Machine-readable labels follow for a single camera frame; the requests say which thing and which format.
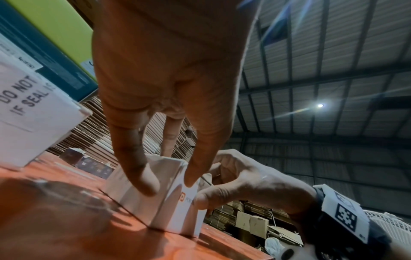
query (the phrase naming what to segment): white box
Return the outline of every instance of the white box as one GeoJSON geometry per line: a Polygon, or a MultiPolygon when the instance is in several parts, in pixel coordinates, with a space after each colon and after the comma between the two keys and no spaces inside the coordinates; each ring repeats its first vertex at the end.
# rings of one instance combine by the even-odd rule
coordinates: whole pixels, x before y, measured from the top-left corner
{"type": "Polygon", "coordinates": [[[235,220],[235,226],[246,231],[250,231],[250,218],[251,215],[238,211],[237,218],[235,220]]]}
{"type": "Polygon", "coordinates": [[[188,188],[184,185],[186,161],[146,156],[148,165],[160,181],[157,195],[147,197],[141,194],[120,166],[107,179],[102,191],[148,227],[198,237],[206,216],[206,210],[197,210],[193,204],[200,180],[188,188]]]}
{"type": "Polygon", "coordinates": [[[91,114],[0,51],[0,167],[21,169],[91,114]]]}
{"type": "Polygon", "coordinates": [[[262,238],[267,238],[268,219],[251,216],[250,218],[250,233],[262,238]]]}

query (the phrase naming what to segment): hand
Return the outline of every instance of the hand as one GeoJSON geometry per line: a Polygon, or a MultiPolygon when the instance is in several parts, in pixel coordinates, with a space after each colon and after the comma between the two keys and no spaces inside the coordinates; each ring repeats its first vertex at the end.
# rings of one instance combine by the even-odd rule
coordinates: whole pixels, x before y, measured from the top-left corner
{"type": "Polygon", "coordinates": [[[316,201],[313,187],[234,149],[219,151],[210,173],[214,186],[197,194],[194,202],[199,209],[249,200],[295,215],[307,211],[316,201]]]}
{"type": "Polygon", "coordinates": [[[239,75],[261,0],[101,0],[92,50],[113,150],[130,182],[154,195],[143,135],[167,115],[161,155],[171,156],[184,117],[198,141],[185,175],[192,186],[232,132],[239,75]]]}

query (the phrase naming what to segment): orange tabletop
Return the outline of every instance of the orange tabletop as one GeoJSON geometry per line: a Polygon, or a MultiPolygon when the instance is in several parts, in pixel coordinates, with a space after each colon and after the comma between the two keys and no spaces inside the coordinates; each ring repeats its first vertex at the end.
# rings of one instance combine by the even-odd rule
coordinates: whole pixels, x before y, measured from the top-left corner
{"type": "Polygon", "coordinates": [[[21,172],[0,168],[0,259],[271,259],[206,224],[198,239],[149,229],[104,182],[47,152],[21,172]]]}

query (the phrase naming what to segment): warehouse wall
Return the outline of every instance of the warehouse wall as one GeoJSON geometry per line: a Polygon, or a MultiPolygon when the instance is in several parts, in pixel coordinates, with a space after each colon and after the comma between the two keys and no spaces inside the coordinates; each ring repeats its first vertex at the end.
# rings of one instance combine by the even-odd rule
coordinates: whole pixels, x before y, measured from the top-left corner
{"type": "MultiPolygon", "coordinates": [[[[240,151],[241,138],[224,149],[240,151]]],[[[411,223],[411,150],[248,138],[244,154],[310,185],[327,184],[364,208],[411,223]]]]}

